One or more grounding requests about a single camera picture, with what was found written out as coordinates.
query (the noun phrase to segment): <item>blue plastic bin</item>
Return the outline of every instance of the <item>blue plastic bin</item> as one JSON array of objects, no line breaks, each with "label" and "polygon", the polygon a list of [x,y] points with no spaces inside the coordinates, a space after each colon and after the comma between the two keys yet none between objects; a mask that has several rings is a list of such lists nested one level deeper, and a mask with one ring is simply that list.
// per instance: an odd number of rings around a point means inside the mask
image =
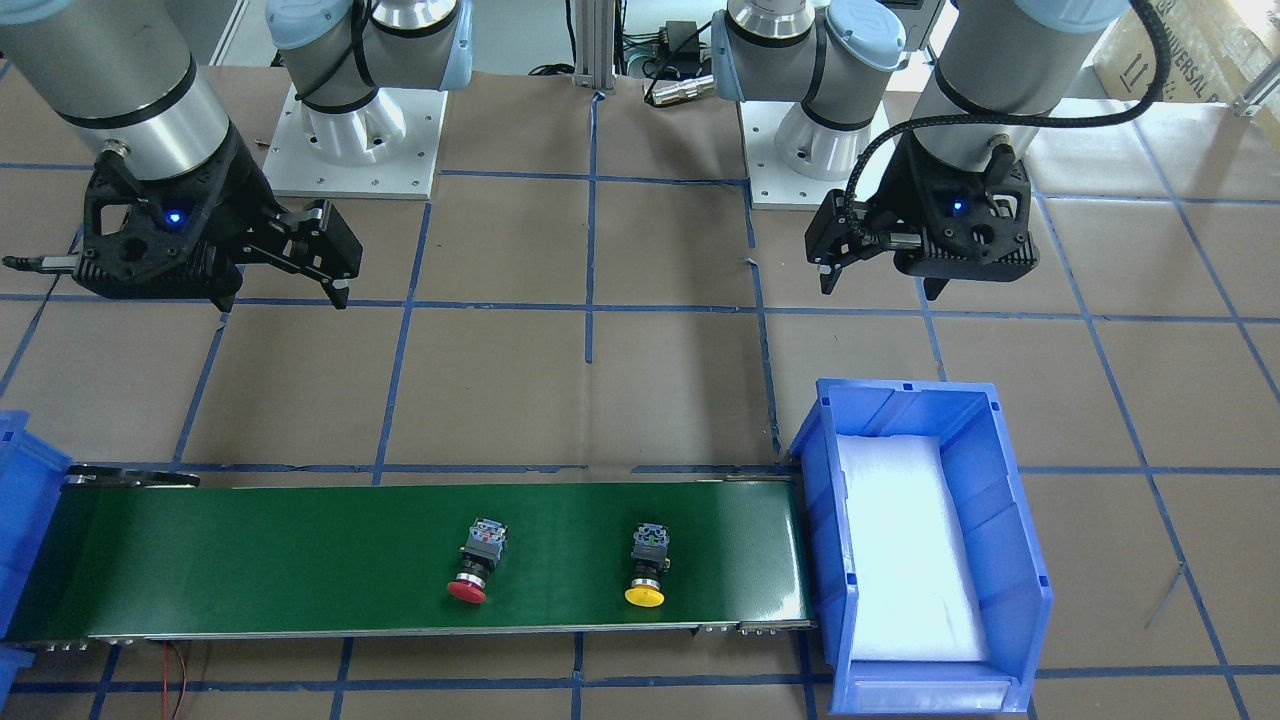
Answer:
[{"label": "blue plastic bin", "polygon": [[[0,411],[0,637],[27,584],[70,457],[26,430],[27,414]],[[32,655],[0,647],[0,708],[13,678]]]},{"label": "blue plastic bin", "polygon": [[[858,568],[836,436],[937,437],[987,633],[987,662],[868,662],[851,657]],[[991,384],[818,380],[791,454],[804,468],[818,618],[835,669],[831,711],[1025,712],[1053,592],[1018,462]]]}]

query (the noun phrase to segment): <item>white mounting plate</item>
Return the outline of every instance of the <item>white mounting plate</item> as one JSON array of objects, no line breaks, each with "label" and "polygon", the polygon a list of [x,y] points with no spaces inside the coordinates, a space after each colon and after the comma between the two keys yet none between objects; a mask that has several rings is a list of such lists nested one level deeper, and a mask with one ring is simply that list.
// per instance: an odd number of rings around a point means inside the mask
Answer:
[{"label": "white mounting plate", "polygon": [[[740,102],[742,110],[742,150],[746,154],[746,170],[751,178],[751,206],[762,210],[813,210],[822,204],[827,191],[845,188],[846,179],[819,181],[801,176],[782,161],[782,155],[773,147],[773,136],[782,124],[782,118],[795,102]],[[870,138],[888,129],[888,117],[884,105],[876,109],[876,117],[869,126]],[[858,181],[858,199],[867,200],[879,187],[881,176],[888,167],[893,154],[893,142],[881,147],[868,163],[863,177]]]},{"label": "white mounting plate", "polygon": [[448,94],[434,90],[383,88],[404,113],[408,133],[396,155],[371,165],[338,165],[311,146],[302,129],[302,104],[284,99],[262,172],[284,197],[380,197],[429,200]]}]

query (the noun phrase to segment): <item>green conveyor belt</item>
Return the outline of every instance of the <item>green conveyor belt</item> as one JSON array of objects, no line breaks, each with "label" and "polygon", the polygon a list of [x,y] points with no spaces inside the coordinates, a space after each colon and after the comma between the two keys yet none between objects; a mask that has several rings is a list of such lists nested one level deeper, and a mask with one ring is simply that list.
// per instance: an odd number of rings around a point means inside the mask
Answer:
[{"label": "green conveyor belt", "polygon": [[[70,489],[6,642],[788,623],[810,618],[786,482]],[[509,528],[471,606],[476,516]],[[623,600],[631,533],[671,529],[667,602]]]}]

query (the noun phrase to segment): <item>white foam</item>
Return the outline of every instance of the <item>white foam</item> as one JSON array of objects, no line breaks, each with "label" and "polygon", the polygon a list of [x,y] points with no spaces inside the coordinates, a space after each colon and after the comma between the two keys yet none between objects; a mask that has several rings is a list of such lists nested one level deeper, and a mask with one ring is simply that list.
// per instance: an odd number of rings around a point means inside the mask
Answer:
[{"label": "white foam", "polygon": [[837,442],[858,574],[852,657],[986,660],[987,634],[938,439]]}]

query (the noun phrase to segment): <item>bolt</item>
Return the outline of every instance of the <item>bolt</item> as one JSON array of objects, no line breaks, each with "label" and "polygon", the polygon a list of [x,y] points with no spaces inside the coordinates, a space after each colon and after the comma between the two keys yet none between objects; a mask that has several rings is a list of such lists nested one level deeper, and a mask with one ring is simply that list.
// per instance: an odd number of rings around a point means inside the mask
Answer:
[{"label": "bolt", "polygon": [[115,152],[120,158],[129,156],[129,146],[125,145],[123,140],[108,140],[106,142],[102,143],[102,150],[110,150],[111,152]]}]

